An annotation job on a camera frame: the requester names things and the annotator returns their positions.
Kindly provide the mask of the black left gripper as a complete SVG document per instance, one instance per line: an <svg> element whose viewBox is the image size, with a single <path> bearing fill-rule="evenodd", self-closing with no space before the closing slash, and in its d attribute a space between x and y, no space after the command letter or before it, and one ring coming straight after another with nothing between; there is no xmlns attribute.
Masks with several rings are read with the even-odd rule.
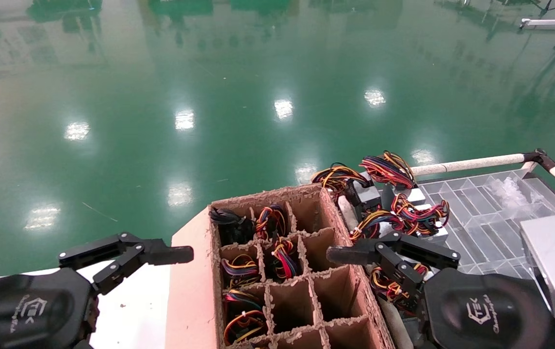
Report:
<svg viewBox="0 0 555 349"><path fill-rule="evenodd" d="M145 264L193 259L193 247L123 232L60 253L58 271L0 277L0 349L89 348L99 316L95 293L108 294ZM76 272L103 261L110 263L94 274L93 285Z"/></svg>

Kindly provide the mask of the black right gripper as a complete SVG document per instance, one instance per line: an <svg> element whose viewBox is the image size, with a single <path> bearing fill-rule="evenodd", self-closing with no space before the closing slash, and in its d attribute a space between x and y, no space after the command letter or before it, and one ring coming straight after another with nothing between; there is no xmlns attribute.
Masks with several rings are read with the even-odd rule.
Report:
<svg viewBox="0 0 555 349"><path fill-rule="evenodd" d="M461 255L455 250L402 233L331 246L326 257L342 265L378 264L409 296L422 293L424 349L555 349L555 317L532 280L464 274L456 270ZM441 271L424 282L404 258Z"/></svg>

